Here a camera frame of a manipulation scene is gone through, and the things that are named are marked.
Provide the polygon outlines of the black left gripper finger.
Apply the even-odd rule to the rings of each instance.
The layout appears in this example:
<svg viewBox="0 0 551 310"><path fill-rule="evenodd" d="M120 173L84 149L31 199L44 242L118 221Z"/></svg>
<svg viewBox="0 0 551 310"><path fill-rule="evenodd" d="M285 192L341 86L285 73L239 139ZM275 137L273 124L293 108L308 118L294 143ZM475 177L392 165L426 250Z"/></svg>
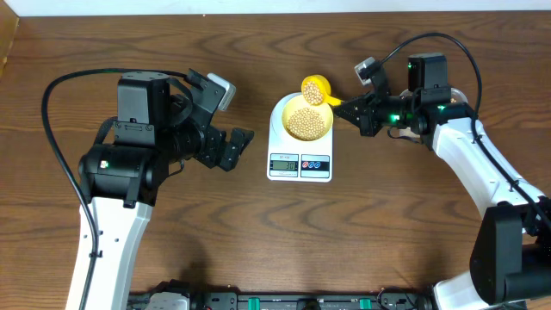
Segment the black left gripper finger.
<svg viewBox="0 0 551 310"><path fill-rule="evenodd" d="M241 151L238 146L235 146L234 144L227 144L221 152L218 166L223 171L231 171L236 167L240 155Z"/></svg>
<svg viewBox="0 0 551 310"><path fill-rule="evenodd" d="M230 158L238 158L245 148L252 142L254 132L243 128L235 127L232 130L230 141L228 142L228 151Z"/></svg>

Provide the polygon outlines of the yellow plastic measuring scoop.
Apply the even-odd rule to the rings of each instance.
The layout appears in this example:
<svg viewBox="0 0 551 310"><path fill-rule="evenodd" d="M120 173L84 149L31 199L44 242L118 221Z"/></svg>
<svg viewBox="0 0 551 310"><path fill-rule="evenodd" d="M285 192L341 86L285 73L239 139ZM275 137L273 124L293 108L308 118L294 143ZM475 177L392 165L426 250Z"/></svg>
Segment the yellow plastic measuring scoop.
<svg viewBox="0 0 551 310"><path fill-rule="evenodd" d="M333 107L342 104L342 100L331 95L329 81L322 75L305 77L301 83L301 94L310 105L319 106L327 103Z"/></svg>

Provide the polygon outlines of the pale yellow bowl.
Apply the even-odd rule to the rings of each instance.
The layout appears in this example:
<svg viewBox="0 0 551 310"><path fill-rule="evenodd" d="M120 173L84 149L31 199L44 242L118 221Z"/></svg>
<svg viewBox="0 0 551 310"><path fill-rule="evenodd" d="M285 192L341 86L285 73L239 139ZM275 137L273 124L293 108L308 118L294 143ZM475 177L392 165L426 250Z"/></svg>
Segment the pale yellow bowl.
<svg viewBox="0 0 551 310"><path fill-rule="evenodd" d="M331 107L326 103L322 103L319 106L310 105L309 103L306 102L303 95L298 95L298 96L295 96L295 97L291 98L284 106L284 109L282 111L282 125L283 125L284 129L286 130L286 132L288 133L288 131L286 129L285 121L289 118L289 116L294 111L296 111L298 109L303 109L303 108L315 109L323 115L323 117L325 119L325 134L321 138L323 138L325 135L327 135L329 133L329 131L332 127L332 123L333 123L333 113L332 113Z"/></svg>

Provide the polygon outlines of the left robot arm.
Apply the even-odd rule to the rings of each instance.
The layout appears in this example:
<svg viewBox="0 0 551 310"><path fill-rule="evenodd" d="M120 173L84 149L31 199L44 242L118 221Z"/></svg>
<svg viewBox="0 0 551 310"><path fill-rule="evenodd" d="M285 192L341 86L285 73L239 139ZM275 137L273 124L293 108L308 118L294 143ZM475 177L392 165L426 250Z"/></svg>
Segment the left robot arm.
<svg viewBox="0 0 551 310"><path fill-rule="evenodd" d="M79 162L84 204L69 309L123 309L140 240L171 164L194 158L208 168L235 168L254 133L212 126L234 85L213 73L177 80L160 71L130 71L117 85L115 117L100 127Z"/></svg>

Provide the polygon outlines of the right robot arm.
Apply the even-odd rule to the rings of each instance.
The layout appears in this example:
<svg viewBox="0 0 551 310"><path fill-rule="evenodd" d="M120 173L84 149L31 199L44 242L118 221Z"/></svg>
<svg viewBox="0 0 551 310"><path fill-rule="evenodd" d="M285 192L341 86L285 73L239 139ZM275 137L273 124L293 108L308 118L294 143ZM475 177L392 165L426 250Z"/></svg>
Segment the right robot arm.
<svg viewBox="0 0 551 310"><path fill-rule="evenodd" d="M409 129L456 174L482 223L468 271L432 288L426 309L491 309L550 294L550 200L490 141L464 94L448 82L441 53L408 59L408 88L390 93L381 62L365 59L356 75L372 90L333 109L374 136Z"/></svg>

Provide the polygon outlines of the soybeans in scoop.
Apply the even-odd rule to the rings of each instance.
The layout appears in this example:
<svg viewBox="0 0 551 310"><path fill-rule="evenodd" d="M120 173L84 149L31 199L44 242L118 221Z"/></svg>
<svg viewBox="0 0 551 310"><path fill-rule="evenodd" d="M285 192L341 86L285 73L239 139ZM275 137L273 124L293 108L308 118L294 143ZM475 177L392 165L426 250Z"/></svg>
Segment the soybeans in scoop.
<svg viewBox="0 0 551 310"><path fill-rule="evenodd" d="M309 104L320 105L324 102L324 95L316 82L306 81L302 84L301 90L302 95Z"/></svg>

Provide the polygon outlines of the soybeans in bowl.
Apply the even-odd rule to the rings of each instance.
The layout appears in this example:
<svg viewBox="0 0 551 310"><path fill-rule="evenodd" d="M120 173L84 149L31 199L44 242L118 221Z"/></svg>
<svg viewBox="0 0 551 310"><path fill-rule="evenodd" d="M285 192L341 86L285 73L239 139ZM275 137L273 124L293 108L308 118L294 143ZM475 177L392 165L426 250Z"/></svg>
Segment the soybeans in bowl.
<svg viewBox="0 0 551 310"><path fill-rule="evenodd" d="M313 108L294 111L285 121L288 133L298 140L313 141L325 134L325 119Z"/></svg>

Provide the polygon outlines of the white digital kitchen scale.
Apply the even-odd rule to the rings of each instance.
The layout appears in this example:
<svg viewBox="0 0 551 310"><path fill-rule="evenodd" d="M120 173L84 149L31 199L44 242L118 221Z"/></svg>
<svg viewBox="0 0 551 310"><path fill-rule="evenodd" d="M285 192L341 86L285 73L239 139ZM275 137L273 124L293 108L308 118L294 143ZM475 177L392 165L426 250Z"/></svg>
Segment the white digital kitchen scale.
<svg viewBox="0 0 551 310"><path fill-rule="evenodd" d="M327 183L332 177L332 127L315 141L301 141L282 125L282 111L296 92L283 97L274 107L269 123L267 178L274 181Z"/></svg>

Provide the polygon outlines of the clear plastic container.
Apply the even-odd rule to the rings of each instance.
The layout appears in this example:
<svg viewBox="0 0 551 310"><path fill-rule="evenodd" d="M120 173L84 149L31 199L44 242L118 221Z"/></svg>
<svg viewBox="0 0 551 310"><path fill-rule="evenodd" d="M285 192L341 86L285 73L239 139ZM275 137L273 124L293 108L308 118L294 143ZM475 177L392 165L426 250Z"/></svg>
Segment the clear plastic container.
<svg viewBox="0 0 551 310"><path fill-rule="evenodd" d="M403 90L400 93L400 96L405 97L405 96L410 96L411 94L412 94L411 91ZM468 102L468 99L465 96L465 94L463 92L461 92L460 90L458 90L456 88L451 88L451 102L452 103L455 103L455 102ZM407 138L411 138L411 139L419 139L420 138L420 136L418 134L415 134L409 127L405 128L405 129L400 129L399 130L399 135L400 136L406 136Z"/></svg>

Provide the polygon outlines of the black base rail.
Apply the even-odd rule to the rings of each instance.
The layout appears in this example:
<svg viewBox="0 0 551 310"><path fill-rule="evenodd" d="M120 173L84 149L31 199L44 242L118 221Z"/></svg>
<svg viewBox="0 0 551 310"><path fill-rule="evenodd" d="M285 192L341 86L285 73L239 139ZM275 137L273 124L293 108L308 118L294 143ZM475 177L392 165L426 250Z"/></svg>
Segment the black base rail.
<svg viewBox="0 0 551 310"><path fill-rule="evenodd" d="M126 310L437 310L433 295L402 288L367 293L243 292L239 288L161 282L145 293L131 293Z"/></svg>

